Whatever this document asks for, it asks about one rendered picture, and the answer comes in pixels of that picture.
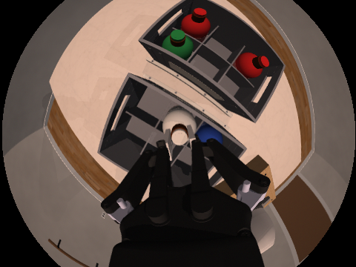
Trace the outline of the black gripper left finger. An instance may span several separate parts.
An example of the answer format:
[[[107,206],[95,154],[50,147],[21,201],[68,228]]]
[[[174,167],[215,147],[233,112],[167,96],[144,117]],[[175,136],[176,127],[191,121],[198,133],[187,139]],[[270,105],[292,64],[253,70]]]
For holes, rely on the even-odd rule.
[[[139,206],[150,182],[146,214],[154,223],[163,223],[169,218],[168,187],[173,187],[170,128],[165,130],[163,139],[156,142],[157,151],[143,152],[117,189],[102,201],[101,207],[117,224]]]

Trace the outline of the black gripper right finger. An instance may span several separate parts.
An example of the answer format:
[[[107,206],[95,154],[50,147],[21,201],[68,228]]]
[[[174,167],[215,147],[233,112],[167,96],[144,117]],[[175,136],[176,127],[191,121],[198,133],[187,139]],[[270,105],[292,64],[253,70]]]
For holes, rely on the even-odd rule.
[[[186,126],[192,155],[193,216],[204,220],[213,213],[213,198],[204,156],[208,157],[230,189],[237,195],[237,200],[248,205],[251,211],[260,206],[270,185],[270,179],[251,170],[216,139],[210,138],[206,142],[201,142],[198,135],[194,134],[191,125]]]

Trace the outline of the green bottle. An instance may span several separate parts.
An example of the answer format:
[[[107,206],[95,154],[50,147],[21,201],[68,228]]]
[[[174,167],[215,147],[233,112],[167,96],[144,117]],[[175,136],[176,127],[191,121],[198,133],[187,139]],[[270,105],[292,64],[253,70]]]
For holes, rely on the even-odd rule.
[[[194,44],[182,30],[174,30],[164,39],[162,47],[187,61],[193,52]]]

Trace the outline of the dark grey divided crate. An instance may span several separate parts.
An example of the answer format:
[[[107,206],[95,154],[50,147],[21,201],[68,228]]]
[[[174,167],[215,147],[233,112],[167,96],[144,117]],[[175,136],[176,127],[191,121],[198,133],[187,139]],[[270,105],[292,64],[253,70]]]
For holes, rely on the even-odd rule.
[[[211,29],[203,42],[185,33],[194,44],[192,55],[185,61],[163,48],[162,43],[172,31],[181,30],[182,20],[192,14],[195,8],[207,12],[206,18],[211,23]],[[161,26],[180,10],[182,12],[158,33]],[[138,41],[155,61],[196,85],[227,111],[254,123],[265,110],[286,67],[271,45],[253,27],[211,0],[178,2],[161,15]],[[247,79],[233,66],[242,53],[265,56],[269,66],[263,68],[258,77]],[[271,80],[263,95],[258,103],[253,102],[267,77],[271,77]]]
[[[163,120],[175,105],[182,106],[194,115],[197,122],[196,132],[205,121],[222,133],[222,145],[238,159],[245,153],[247,148],[223,126],[210,117],[206,118],[207,116],[193,105],[178,99],[172,92],[159,87],[161,86],[150,80],[128,73],[108,114],[97,151],[99,155],[129,172],[144,151],[157,151],[156,141],[164,137]],[[127,98],[111,130],[125,96]],[[191,184],[191,163],[190,142],[187,141],[184,145],[173,143],[171,161],[173,187]]]

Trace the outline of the dark red bottle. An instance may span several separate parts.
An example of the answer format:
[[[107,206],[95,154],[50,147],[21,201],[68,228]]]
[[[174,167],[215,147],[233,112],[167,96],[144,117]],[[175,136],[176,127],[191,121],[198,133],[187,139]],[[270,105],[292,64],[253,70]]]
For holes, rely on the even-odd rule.
[[[238,56],[233,66],[241,72],[247,79],[258,77],[263,68],[269,66],[269,61],[265,56],[256,56],[253,53],[242,53]],[[261,69],[262,68],[262,69]]]
[[[191,16],[192,15],[192,16]],[[200,42],[203,42],[211,29],[211,23],[206,18],[206,11],[202,8],[194,9],[192,14],[187,15],[181,24],[181,30],[184,33],[194,37]]]

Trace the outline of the beige bottle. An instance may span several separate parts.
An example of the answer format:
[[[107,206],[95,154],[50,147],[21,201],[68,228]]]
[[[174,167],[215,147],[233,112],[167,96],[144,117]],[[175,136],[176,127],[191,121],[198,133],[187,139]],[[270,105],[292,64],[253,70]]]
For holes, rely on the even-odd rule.
[[[186,125],[191,125],[194,133],[196,133],[197,123],[193,114],[182,106],[176,105],[167,112],[163,120],[163,133],[165,134],[165,129],[170,128],[173,143],[176,145],[184,145],[189,141]]]

